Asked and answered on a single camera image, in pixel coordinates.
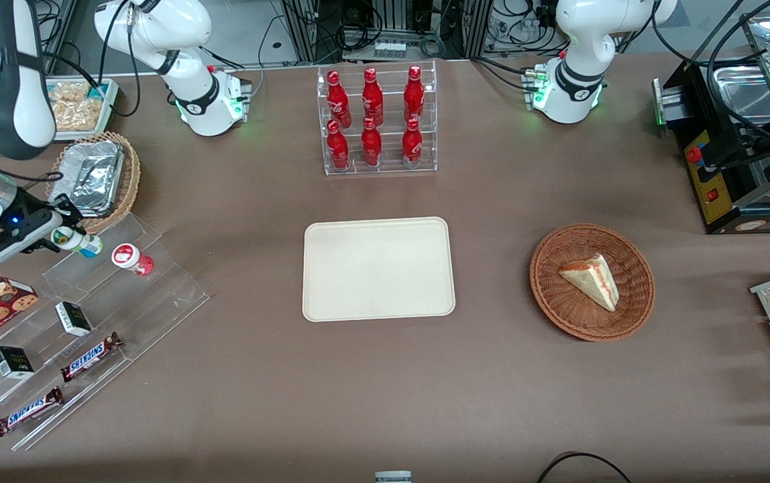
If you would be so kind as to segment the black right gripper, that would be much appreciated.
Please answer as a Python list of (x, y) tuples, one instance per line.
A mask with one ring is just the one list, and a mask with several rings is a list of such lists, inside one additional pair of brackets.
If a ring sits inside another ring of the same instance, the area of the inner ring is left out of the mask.
[(85, 233), (83, 220), (72, 204), (48, 205), (20, 191), (0, 218), (0, 253), (50, 250), (59, 254), (61, 249), (48, 239), (51, 233), (61, 225)]

